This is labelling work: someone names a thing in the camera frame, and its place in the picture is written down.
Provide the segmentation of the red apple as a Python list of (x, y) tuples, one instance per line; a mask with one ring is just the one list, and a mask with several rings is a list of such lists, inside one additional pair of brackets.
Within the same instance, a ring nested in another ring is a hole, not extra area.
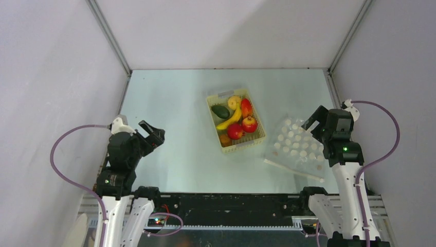
[(227, 136), (232, 140), (239, 140), (244, 136), (244, 130), (238, 123), (233, 123), (227, 128)]

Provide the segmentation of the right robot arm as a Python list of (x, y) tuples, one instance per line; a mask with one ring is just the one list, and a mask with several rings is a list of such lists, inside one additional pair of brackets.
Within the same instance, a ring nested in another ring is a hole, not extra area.
[(351, 140), (354, 117), (350, 111), (319, 106), (302, 128), (323, 145), (323, 156), (334, 174), (341, 202), (341, 212), (331, 205), (324, 192), (311, 193), (299, 201), (305, 215), (318, 218), (324, 228), (328, 246), (390, 246), (383, 241), (370, 212), (362, 169), (364, 156), (360, 144)]

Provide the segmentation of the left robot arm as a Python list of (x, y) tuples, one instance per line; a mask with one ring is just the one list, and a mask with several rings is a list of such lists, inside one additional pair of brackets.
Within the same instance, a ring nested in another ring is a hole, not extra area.
[(102, 246), (137, 246), (143, 229), (151, 216), (162, 209), (157, 187), (140, 186), (132, 190), (139, 161), (165, 141), (165, 131), (142, 120), (139, 126), (148, 136), (128, 126), (121, 117), (110, 125), (106, 161), (97, 178), (96, 194), (102, 201), (99, 207), (96, 238)]

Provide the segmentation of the clear dotted zip bag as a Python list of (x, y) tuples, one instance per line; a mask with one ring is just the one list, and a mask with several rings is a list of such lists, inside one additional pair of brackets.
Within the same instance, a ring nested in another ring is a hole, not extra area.
[(303, 120), (285, 117), (269, 138), (264, 153), (266, 164), (320, 183), (325, 181), (323, 145), (301, 126)]

